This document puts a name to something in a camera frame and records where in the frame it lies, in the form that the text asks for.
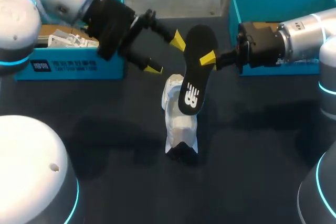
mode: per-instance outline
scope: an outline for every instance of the shoe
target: shoe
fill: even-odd
[[[196,137],[197,116],[184,115],[178,108],[182,82],[182,75],[171,75],[162,93],[161,107],[165,111],[167,128],[166,153],[181,143],[185,143],[189,148],[198,153]]]

